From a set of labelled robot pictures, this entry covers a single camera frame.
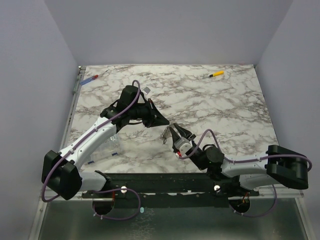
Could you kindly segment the metal carabiner with key rings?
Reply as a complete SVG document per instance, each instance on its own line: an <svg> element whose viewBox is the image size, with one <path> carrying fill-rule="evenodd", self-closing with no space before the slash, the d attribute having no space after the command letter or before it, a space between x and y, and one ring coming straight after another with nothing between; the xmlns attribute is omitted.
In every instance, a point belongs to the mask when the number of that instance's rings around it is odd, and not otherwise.
<svg viewBox="0 0 320 240"><path fill-rule="evenodd" d="M167 127L165 128L164 132L162 133L161 139L162 139L162 144L163 144L163 145L166 144L166 142L167 142L167 140L168 140L169 137L172 137L172 136L171 136L171 132L170 132L170 130L169 130L169 127L172 127L172 128L175 130L175 124L176 124L176 122L175 122L175 123L171 123L169 126L167 126Z"/></svg>

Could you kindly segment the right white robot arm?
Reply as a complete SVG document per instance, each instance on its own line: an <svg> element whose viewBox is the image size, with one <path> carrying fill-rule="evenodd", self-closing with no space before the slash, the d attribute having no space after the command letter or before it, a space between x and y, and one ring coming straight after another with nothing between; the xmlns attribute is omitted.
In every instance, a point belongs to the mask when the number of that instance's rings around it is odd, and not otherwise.
<svg viewBox="0 0 320 240"><path fill-rule="evenodd" d="M233 180L229 189L240 196L247 190L281 184L290 189L306 190L311 161L303 154L279 145L270 145L267 151L251 158L229 158L218 142L200 147L195 135L174 123L169 127L172 149L180 160L190 159L199 170L215 180Z"/></svg>

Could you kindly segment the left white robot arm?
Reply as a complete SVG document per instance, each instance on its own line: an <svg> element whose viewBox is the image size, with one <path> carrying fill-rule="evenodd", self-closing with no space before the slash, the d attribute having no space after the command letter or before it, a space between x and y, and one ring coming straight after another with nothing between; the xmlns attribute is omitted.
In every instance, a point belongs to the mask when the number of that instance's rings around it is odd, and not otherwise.
<svg viewBox="0 0 320 240"><path fill-rule="evenodd" d="M105 108L80 138L60 151L50 150L44 156L43 187L49 187L65 200L83 191L94 191L97 196L106 197L111 190L108 177L99 171L80 173L80 169L102 143L129 125L131 120L141 120L146 128L170 124L153 101L145 98L137 80L125 86L120 98Z"/></svg>

